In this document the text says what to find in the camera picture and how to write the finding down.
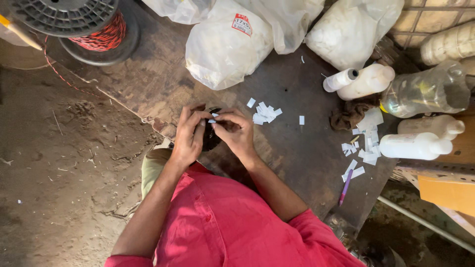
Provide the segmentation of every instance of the plastic bottle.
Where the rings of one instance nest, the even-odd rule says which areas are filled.
[[[424,39],[420,55],[431,66],[451,59],[475,56],[475,21],[444,30]]]
[[[433,133],[439,138],[447,140],[453,140],[457,134],[464,131],[464,122],[456,120],[450,115],[403,120],[398,125],[398,134]]]
[[[347,86],[354,82],[359,74],[359,71],[354,68],[346,69],[326,78],[323,81],[323,88],[328,93],[335,92],[336,90],[343,88],[343,86]]]
[[[399,118],[425,112],[461,112],[470,101],[465,76],[463,67],[453,60],[418,73],[397,75],[381,93],[381,110]]]
[[[381,64],[372,64],[360,70],[360,75],[356,81],[336,92],[345,101],[379,93],[388,88],[394,76],[393,68]]]
[[[388,134],[381,138],[380,151],[388,158],[433,160],[452,152],[452,142],[434,133]]]

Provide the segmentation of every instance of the plastic bag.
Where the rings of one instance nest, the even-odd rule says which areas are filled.
[[[161,17],[173,22],[196,24],[204,21],[216,0],[143,0]]]
[[[323,9],[324,0],[236,0],[272,26],[278,54],[295,52],[308,27]]]
[[[452,60],[426,71],[398,75],[381,93],[381,109],[399,118],[464,111],[470,101],[465,76],[462,65]]]
[[[233,0],[218,0],[209,18],[191,29],[186,68],[213,90],[244,81],[272,51],[272,29]]]
[[[305,43],[340,71],[360,70],[396,23],[403,5],[404,0],[339,0],[307,34]]]

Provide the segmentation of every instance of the pink shirt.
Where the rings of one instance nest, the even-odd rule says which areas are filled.
[[[156,266],[364,266],[311,210],[285,223],[248,187],[195,165],[173,194],[155,251]],[[153,263],[111,256],[104,266]]]

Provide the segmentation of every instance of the table surface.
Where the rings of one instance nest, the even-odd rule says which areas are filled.
[[[192,25],[171,22],[146,6],[132,3],[130,9],[141,26],[140,44],[125,62],[110,67],[83,67],[70,60],[55,38],[48,42],[48,55],[70,71],[96,82],[97,88],[116,100],[153,128],[173,140],[181,108],[193,102],[207,107],[237,107],[251,117],[256,109],[246,106],[252,97],[283,114],[272,123],[255,125],[254,144],[258,154],[323,219],[332,210],[360,229],[397,160],[380,157],[376,166],[362,163],[357,154],[345,157],[342,143],[354,137],[348,131],[332,130],[331,111],[343,108],[336,93],[323,90],[324,77],[337,73],[305,44],[289,55],[272,51],[244,82],[213,91],[195,80],[185,68],[185,44]],[[299,116],[305,125],[299,125]],[[395,133],[399,119],[383,114],[380,138]],[[345,202],[338,207],[344,174],[352,159],[365,174],[350,183]],[[218,175],[244,184],[249,176],[224,142],[199,161]]]

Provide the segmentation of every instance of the pen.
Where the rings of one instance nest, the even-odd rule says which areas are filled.
[[[343,199],[345,199],[346,191],[348,190],[348,186],[350,185],[350,180],[352,179],[352,176],[351,176],[352,174],[353,174],[353,170],[350,170],[348,172],[348,178],[346,178],[345,187],[343,187],[343,192],[342,192],[342,196],[340,197],[339,206],[343,204]]]

